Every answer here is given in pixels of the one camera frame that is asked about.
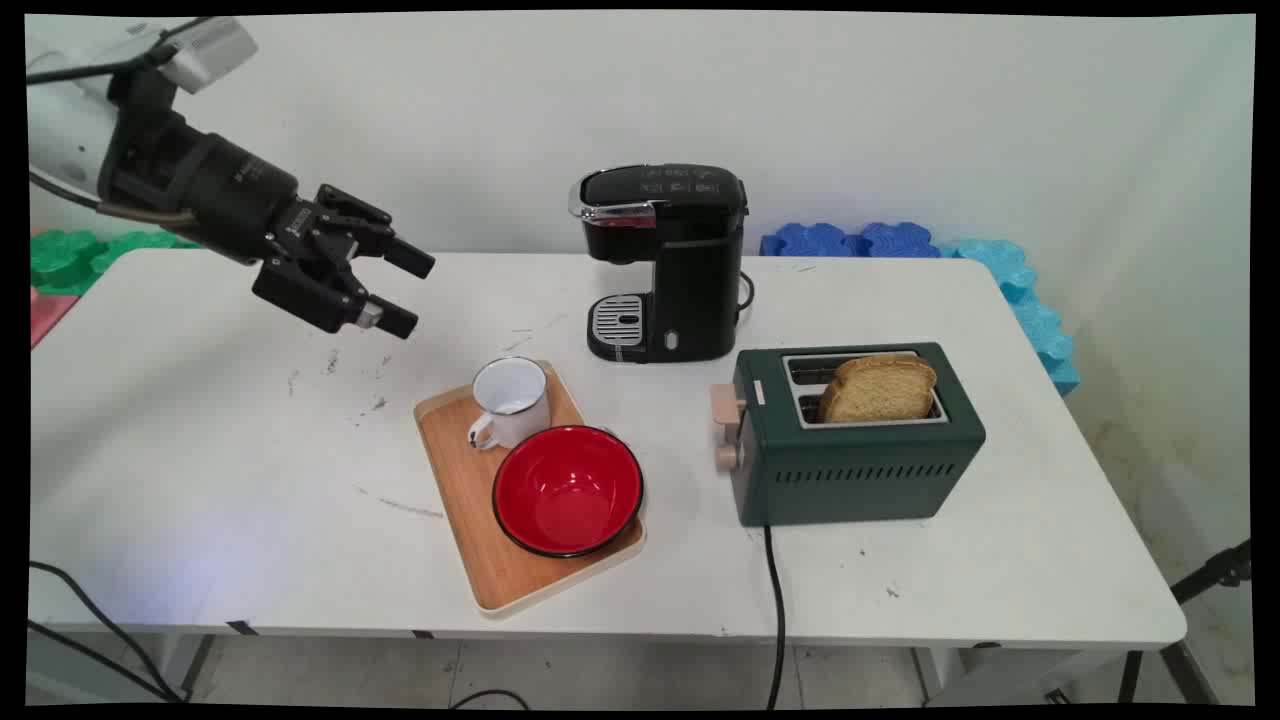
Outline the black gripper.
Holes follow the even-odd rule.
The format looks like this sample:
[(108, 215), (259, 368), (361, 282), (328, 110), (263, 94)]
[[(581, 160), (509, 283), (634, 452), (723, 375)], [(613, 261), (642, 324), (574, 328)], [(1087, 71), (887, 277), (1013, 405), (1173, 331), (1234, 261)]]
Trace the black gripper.
[[(307, 196), (289, 172), (196, 129), (173, 108), (177, 90), (155, 69), (111, 76), (116, 124), (99, 172), (99, 206), (238, 263), (264, 261), (252, 292), (320, 331), (353, 325), (407, 340), (419, 315), (370, 293), (348, 258), (380, 258), (417, 278), (435, 258), (402, 240), (381, 209), (333, 184)], [(347, 256), (325, 258), (317, 237), (347, 241)]]

